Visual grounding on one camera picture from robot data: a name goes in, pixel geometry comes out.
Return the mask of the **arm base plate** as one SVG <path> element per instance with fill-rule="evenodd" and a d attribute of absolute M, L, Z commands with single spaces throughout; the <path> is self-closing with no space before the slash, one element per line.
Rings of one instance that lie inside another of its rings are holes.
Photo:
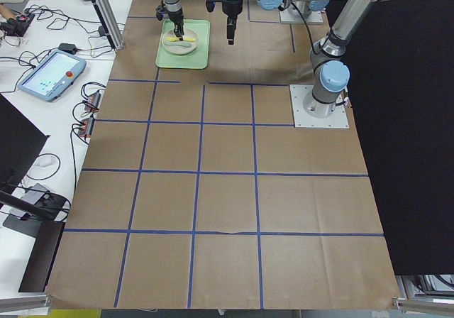
<path fill-rule="evenodd" d="M 349 128 L 345 107 L 337 106 L 342 96 L 339 95 L 332 104 L 322 104 L 313 98 L 313 87 L 307 84 L 289 86 L 294 126 L 296 128 Z"/>
<path fill-rule="evenodd" d="M 296 1 L 296 6 L 289 5 L 287 8 L 280 6 L 281 23 L 303 23 L 303 19 L 309 25 L 323 23 L 321 13 L 328 5 L 329 0 Z"/>

